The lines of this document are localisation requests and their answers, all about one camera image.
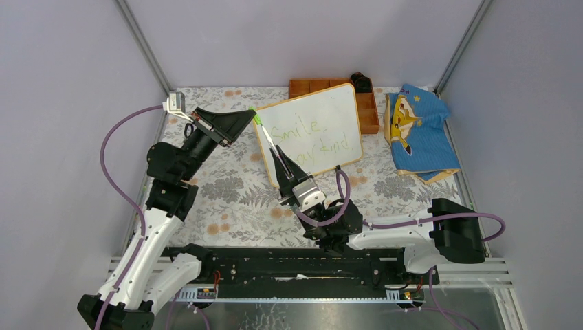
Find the green white marker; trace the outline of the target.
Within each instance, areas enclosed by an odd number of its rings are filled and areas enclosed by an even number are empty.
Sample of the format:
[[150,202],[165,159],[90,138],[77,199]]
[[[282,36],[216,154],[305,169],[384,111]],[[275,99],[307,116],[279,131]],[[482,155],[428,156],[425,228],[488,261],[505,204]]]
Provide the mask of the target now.
[[261,128],[261,130],[263,131],[263,135],[265,136],[267,143],[269,144],[270,150],[274,152],[276,159],[278,160],[280,165],[283,167],[283,170],[285,172],[286,177],[288,179],[291,178],[292,173],[288,169],[287,165],[284,163],[284,160],[281,157],[281,154],[279,153],[279,151],[277,150],[276,145],[273,142],[272,138],[270,137],[269,133],[267,132],[267,129],[264,127],[264,125],[262,123],[259,123],[258,125]]

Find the yellow framed whiteboard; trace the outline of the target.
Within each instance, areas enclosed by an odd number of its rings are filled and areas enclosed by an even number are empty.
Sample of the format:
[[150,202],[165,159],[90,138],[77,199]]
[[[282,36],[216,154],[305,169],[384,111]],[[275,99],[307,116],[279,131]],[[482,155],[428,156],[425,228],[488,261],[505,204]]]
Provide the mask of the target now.
[[266,135],[288,158],[313,175],[363,157],[356,94],[349,83],[262,107],[257,114],[263,125],[253,126],[274,187],[278,183]]

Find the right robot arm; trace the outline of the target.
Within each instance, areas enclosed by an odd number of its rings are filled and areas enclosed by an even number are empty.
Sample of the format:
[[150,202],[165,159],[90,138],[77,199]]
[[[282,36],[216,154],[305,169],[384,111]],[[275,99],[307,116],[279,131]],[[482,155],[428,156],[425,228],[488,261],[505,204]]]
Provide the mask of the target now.
[[479,264],[485,251],[475,212],[449,199],[433,199],[429,208],[402,216],[366,219],[351,198],[349,176],[334,170],[339,198],[327,202],[314,176],[292,161],[279,146],[269,149],[280,193],[302,223],[304,236],[335,256],[347,250],[400,249],[394,273],[411,283],[434,266]]

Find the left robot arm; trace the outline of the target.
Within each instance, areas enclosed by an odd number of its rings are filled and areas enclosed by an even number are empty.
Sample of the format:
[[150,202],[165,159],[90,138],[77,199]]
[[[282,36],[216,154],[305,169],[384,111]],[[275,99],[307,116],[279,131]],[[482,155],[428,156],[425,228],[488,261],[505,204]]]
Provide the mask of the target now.
[[161,107],[186,120],[192,132],[181,147],[165,142],[147,154],[152,186],[141,208],[112,181],[113,188],[137,212],[140,223],[118,266],[98,290],[85,294],[77,310],[90,329],[150,329],[160,309],[190,281],[203,283],[213,273],[210,253],[189,245],[160,275],[151,278],[169,239],[183,224],[197,196],[188,183],[218,146],[230,146],[256,116],[255,109],[213,113],[197,108],[188,115],[181,106]]

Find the orange wooden compartment tray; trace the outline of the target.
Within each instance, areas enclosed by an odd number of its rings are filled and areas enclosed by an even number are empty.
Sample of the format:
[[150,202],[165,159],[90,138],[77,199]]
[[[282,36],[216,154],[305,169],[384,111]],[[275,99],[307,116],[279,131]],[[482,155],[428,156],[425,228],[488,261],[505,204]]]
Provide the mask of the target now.
[[[323,89],[350,83],[350,78],[297,78],[289,80],[289,98],[297,98]],[[355,93],[360,131],[373,135],[380,130],[374,90],[371,93]]]

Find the black object in tray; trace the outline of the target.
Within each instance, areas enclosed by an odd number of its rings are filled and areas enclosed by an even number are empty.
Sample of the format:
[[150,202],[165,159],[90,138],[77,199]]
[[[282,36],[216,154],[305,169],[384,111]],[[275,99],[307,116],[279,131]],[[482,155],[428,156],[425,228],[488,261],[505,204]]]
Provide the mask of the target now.
[[351,84],[354,86],[356,93],[371,93],[372,82],[371,79],[361,72],[355,72],[350,76]]

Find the blue yellow cartoon bag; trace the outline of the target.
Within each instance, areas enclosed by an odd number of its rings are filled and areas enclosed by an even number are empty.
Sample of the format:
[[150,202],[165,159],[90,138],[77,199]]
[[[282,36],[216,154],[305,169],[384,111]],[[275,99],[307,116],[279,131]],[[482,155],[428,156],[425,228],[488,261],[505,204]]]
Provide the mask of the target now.
[[384,138],[398,175],[432,184],[461,170],[445,132],[449,108],[435,93],[405,84],[386,94]]

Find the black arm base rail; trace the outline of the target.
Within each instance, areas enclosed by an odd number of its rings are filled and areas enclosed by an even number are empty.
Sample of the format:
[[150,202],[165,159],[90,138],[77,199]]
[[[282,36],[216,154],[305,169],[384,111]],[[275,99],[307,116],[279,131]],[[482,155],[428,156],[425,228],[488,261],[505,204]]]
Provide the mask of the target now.
[[332,256],[317,248],[167,247],[162,256],[175,259],[192,252],[202,258],[193,285],[217,289],[223,300],[360,300],[384,298],[386,289],[416,290],[439,283],[436,270],[406,270],[402,250],[345,250]]

